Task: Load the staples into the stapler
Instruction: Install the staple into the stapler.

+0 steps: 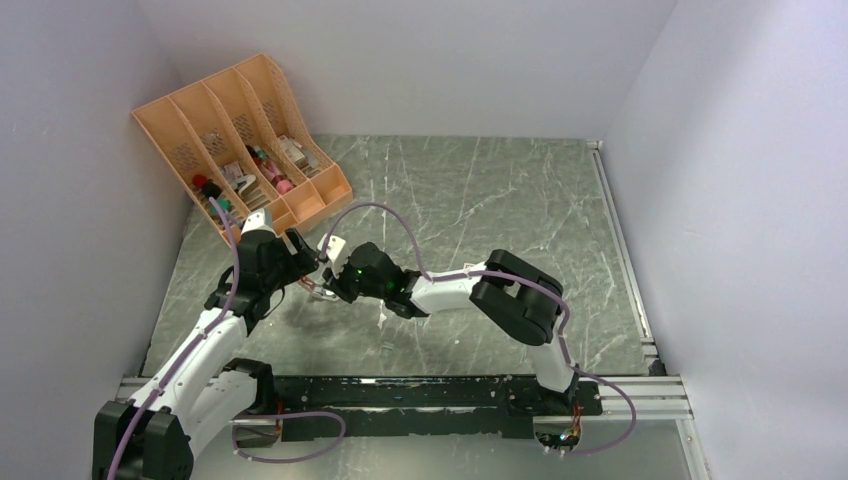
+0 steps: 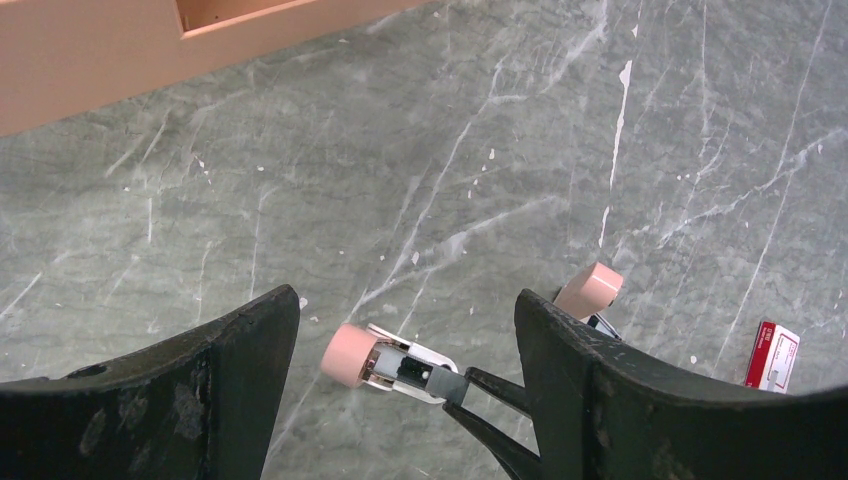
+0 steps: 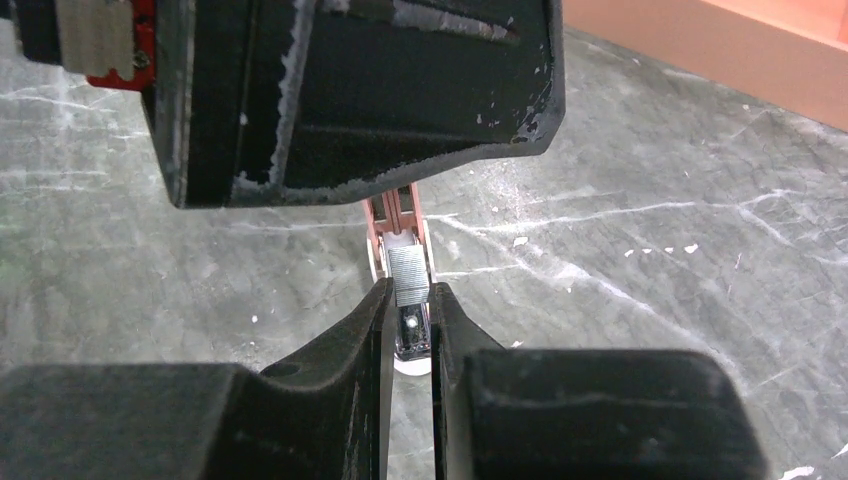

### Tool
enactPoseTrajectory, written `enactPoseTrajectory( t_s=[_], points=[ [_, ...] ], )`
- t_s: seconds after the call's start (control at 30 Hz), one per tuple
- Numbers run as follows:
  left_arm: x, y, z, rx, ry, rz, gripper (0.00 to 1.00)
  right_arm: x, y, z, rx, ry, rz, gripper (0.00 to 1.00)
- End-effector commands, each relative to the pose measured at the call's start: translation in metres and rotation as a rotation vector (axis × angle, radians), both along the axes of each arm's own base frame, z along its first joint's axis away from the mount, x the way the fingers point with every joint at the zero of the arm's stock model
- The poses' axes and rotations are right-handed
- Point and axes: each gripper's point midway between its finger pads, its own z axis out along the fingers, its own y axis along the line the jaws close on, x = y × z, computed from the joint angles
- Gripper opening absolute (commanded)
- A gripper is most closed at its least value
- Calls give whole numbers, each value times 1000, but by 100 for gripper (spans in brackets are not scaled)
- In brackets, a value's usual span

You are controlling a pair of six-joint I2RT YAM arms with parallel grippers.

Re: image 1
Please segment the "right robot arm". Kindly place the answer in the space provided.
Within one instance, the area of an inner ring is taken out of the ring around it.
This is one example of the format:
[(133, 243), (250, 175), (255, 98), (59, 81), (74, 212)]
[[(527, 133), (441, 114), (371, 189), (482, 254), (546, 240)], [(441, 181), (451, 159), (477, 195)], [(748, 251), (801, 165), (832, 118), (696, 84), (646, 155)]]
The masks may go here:
[(564, 338), (570, 309), (561, 283), (510, 253), (497, 249), (478, 264), (446, 272), (403, 269), (374, 243), (350, 248), (333, 235), (319, 242), (323, 286), (352, 303), (374, 298), (395, 315), (429, 317), (447, 310), (476, 309), (529, 349), (539, 398), (562, 414), (578, 399), (577, 375)]

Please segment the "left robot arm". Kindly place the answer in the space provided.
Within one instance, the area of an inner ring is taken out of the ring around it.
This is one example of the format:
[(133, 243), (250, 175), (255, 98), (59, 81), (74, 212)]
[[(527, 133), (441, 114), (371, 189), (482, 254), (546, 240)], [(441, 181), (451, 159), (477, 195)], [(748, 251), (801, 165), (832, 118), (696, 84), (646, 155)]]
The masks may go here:
[(95, 479), (187, 479), (205, 447), (242, 413), (278, 412), (270, 365), (236, 357), (271, 298), (315, 272), (318, 252), (289, 228), (242, 233), (238, 258), (219, 280), (191, 335), (123, 402), (94, 421)]

